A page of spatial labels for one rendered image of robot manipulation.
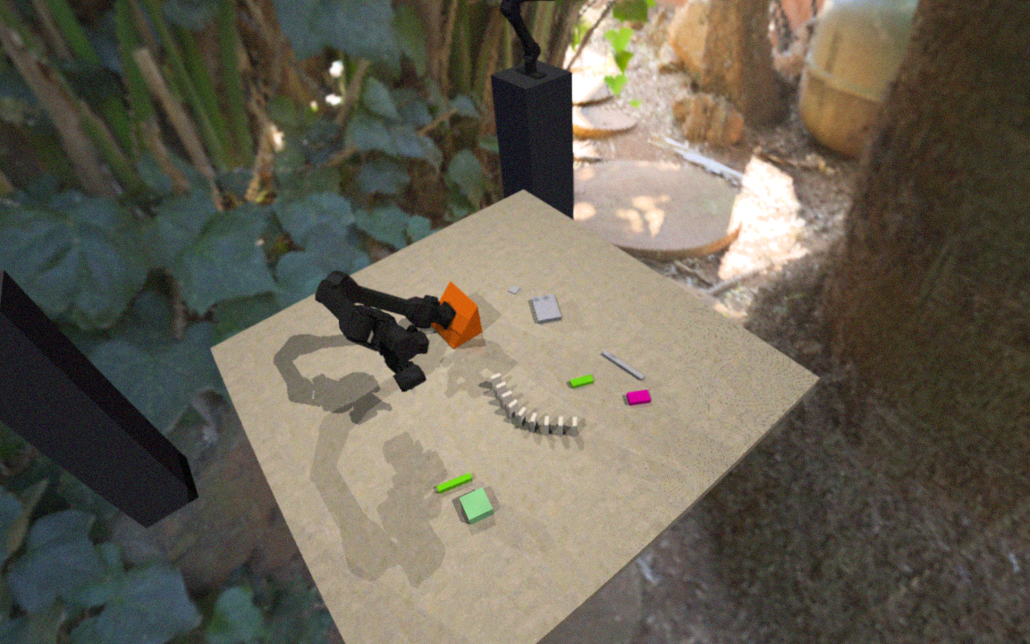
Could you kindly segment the magenta rectangular block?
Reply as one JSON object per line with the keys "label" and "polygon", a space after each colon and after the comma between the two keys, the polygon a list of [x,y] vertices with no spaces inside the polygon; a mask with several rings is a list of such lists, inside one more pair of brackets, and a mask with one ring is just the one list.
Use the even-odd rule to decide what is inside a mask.
{"label": "magenta rectangular block", "polygon": [[651,399],[647,389],[636,391],[627,393],[627,400],[629,400],[629,406],[637,406],[637,404],[650,403]]}

